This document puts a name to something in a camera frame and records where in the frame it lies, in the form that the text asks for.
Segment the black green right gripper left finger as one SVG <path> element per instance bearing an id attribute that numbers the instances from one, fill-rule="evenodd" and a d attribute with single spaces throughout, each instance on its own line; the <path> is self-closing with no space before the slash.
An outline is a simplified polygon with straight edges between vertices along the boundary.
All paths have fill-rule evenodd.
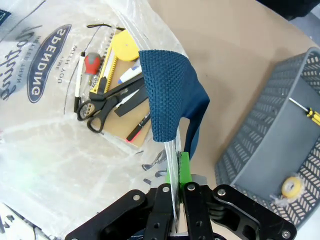
<path id="1" fill-rule="evenodd" d="M 143 231 L 143 240 L 169 240 L 174 221 L 175 181 L 147 193 L 132 189 L 69 232 L 66 240 L 129 240 Z"/>

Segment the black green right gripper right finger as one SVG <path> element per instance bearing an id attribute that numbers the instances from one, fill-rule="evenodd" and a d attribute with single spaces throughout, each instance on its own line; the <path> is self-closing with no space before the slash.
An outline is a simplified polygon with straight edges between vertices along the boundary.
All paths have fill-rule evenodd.
<path id="1" fill-rule="evenodd" d="M 296 227 L 230 185 L 215 189 L 192 179 L 187 152 L 178 155 L 180 201 L 184 205 L 191 240 L 222 240 L 211 223 L 242 240 L 293 240 Z"/>

